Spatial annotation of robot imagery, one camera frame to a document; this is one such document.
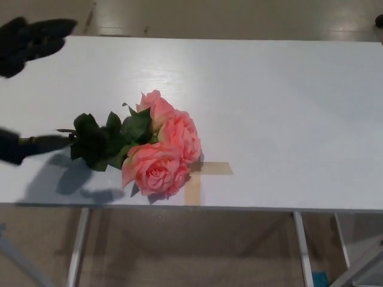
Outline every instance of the pink rose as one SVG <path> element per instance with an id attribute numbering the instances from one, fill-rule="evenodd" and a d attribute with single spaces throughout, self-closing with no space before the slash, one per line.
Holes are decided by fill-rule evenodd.
<path id="1" fill-rule="evenodd" d="M 135 180 L 143 196 L 163 193 L 169 197 L 185 184 L 189 168 L 175 146 L 158 142 L 134 146 L 122 165 L 122 186 Z"/>
<path id="2" fill-rule="evenodd" d="M 160 142 L 176 146 L 186 163 L 196 161 L 201 155 L 201 142 L 189 113 L 176 110 L 158 134 Z"/>
<path id="3" fill-rule="evenodd" d="M 154 90 L 147 95 L 142 94 L 141 103 L 136 105 L 137 112 L 150 108 L 153 130 L 158 131 L 162 124 L 174 113 L 173 106 L 161 97 L 160 91 Z"/>

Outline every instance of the floor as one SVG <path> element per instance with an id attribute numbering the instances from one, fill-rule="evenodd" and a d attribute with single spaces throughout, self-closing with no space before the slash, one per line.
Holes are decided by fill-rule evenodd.
<path id="1" fill-rule="evenodd" d="M 69 17 L 76 35 L 376 41 L 381 0 L 0 0 L 0 23 Z M 5 235 L 57 286 L 80 211 L 0 208 Z M 345 263 L 332 214 L 303 214 L 313 270 Z M 289 213 L 196 209 L 94 210 L 78 285 L 303 286 Z M 0 256 L 0 286 L 35 286 Z"/>

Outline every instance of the green leaf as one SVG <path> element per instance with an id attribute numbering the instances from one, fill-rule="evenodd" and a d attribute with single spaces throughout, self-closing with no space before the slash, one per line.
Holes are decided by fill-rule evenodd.
<path id="1" fill-rule="evenodd" d="M 150 131 L 150 119 L 144 117 L 132 117 L 125 119 L 121 132 L 129 135 L 132 139 L 139 139 L 144 133 Z"/>
<path id="2" fill-rule="evenodd" d="M 115 157 L 108 160 L 109 165 L 116 169 L 121 169 L 129 150 L 135 145 L 136 143 L 124 146 Z"/>
<path id="3" fill-rule="evenodd" d="M 97 162 L 101 161 L 101 158 L 99 157 L 94 157 L 91 154 L 89 154 L 87 151 L 83 151 L 83 154 L 81 156 L 83 160 L 85 161 L 86 165 L 90 168 L 93 169 L 93 166 L 97 164 Z"/>
<path id="4" fill-rule="evenodd" d="M 131 121 L 132 116 L 126 117 L 121 125 L 121 132 L 123 135 L 126 134 L 126 131 L 129 129 L 129 122 Z"/>
<path id="5" fill-rule="evenodd" d="M 127 144 L 129 144 L 129 141 L 120 133 L 112 135 L 107 144 L 107 156 L 113 157 L 117 155 Z"/>
<path id="6" fill-rule="evenodd" d="M 138 112 L 137 116 L 144 117 L 144 118 L 150 118 L 150 108 L 147 108 L 141 112 Z"/>
<path id="7" fill-rule="evenodd" d="M 79 141 L 89 149 L 96 149 L 99 153 L 105 151 L 107 147 L 108 133 L 103 132 L 100 128 L 87 129 Z"/>
<path id="8" fill-rule="evenodd" d="M 144 145 L 150 142 L 152 136 L 150 129 L 147 129 L 136 141 L 139 145 Z"/>
<path id="9" fill-rule="evenodd" d="M 102 134 L 104 135 L 104 137 L 105 137 L 105 139 L 108 141 L 109 140 L 109 138 L 111 137 L 111 135 L 112 134 L 114 134 L 113 133 L 113 131 L 112 130 L 110 130 L 108 127 L 100 127 L 100 130 L 101 130 L 101 132 L 102 132 Z"/>
<path id="10" fill-rule="evenodd" d="M 81 136 L 84 132 L 86 132 L 88 129 L 96 129 L 98 128 L 98 124 L 95 120 L 95 118 L 89 114 L 81 114 L 79 115 L 73 122 L 74 128 L 76 129 L 76 132 L 78 135 Z"/>
<path id="11" fill-rule="evenodd" d="M 132 109 L 131 107 L 129 107 L 129 112 L 130 112 L 131 115 L 136 115 L 137 114 L 137 112 L 134 109 Z"/>
<path id="12" fill-rule="evenodd" d="M 133 139 L 132 139 L 132 137 L 130 135 L 124 135 L 124 134 L 121 134 L 121 135 L 124 137 L 125 142 L 127 144 L 129 144 L 129 143 L 131 143 L 133 141 Z"/>
<path id="13" fill-rule="evenodd" d="M 78 143 L 71 145 L 71 160 L 76 160 L 81 157 L 81 146 Z"/>
<path id="14" fill-rule="evenodd" d="M 119 133 L 121 130 L 121 120 L 113 112 L 110 112 L 108 120 L 107 120 L 107 128 L 112 132 L 112 133 Z"/>
<path id="15" fill-rule="evenodd" d="M 108 161 L 107 160 L 100 160 L 99 162 L 95 163 L 91 169 L 97 171 L 97 172 L 104 172 L 108 167 Z"/>
<path id="16" fill-rule="evenodd" d="M 154 144 L 154 143 L 156 143 L 156 142 L 158 142 L 158 135 L 153 135 L 152 137 L 151 137 L 151 139 L 149 140 L 149 143 L 150 144 Z"/>

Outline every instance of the tape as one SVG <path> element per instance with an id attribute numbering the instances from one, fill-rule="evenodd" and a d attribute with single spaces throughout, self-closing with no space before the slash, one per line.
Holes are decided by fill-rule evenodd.
<path id="1" fill-rule="evenodd" d="M 190 178 L 185 183 L 185 205 L 201 205 L 201 175 L 233 175 L 229 163 L 200 162 L 190 165 Z"/>

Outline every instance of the gloved hand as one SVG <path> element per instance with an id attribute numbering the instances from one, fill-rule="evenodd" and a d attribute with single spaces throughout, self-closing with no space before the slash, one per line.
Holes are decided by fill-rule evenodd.
<path id="1" fill-rule="evenodd" d="M 0 76 L 11 78 L 23 70 L 27 61 L 58 52 L 76 24 L 70 19 L 28 24 L 23 17 L 18 17 L 1 26 Z"/>
<path id="2" fill-rule="evenodd" d="M 20 165 L 26 157 L 63 149 L 74 139 L 73 134 L 20 138 L 15 132 L 0 129 L 0 160 Z"/>

